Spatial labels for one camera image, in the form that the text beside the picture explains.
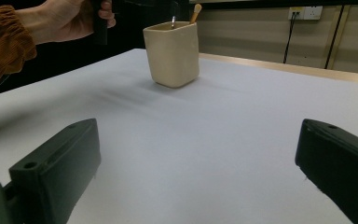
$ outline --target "beige cup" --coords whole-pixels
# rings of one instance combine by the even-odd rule
[[[197,24],[165,22],[144,29],[147,59],[155,82],[170,88],[184,86],[200,73]]]

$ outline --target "person's hand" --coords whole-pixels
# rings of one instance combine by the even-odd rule
[[[116,24],[112,0],[103,0],[99,10],[108,27]],[[36,44],[62,42],[82,38],[92,33],[90,0],[47,0],[39,7],[16,11]]]

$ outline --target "black handheld object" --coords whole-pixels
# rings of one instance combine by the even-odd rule
[[[101,0],[91,0],[93,7],[93,42],[97,45],[107,45],[107,20],[101,19],[98,11],[101,9]]]
[[[96,119],[66,127],[9,169],[0,224],[65,224],[100,163]]]
[[[337,126],[305,119],[296,164],[324,194],[358,224],[358,137]]]

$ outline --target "power outlet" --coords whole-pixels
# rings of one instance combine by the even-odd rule
[[[296,15],[296,20],[304,20],[304,7],[290,7],[289,8],[289,16],[287,19],[291,20],[293,18],[293,13],[298,13]]]
[[[324,7],[305,7],[304,20],[317,21],[322,16],[322,9]]]

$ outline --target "wall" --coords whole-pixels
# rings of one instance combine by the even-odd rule
[[[282,63],[289,36],[288,8],[203,10],[198,18],[200,52]],[[336,29],[337,7],[319,21],[296,21],[287,63],[324,68]],[[358,72],[358,6],[350,7],[332,68]]]

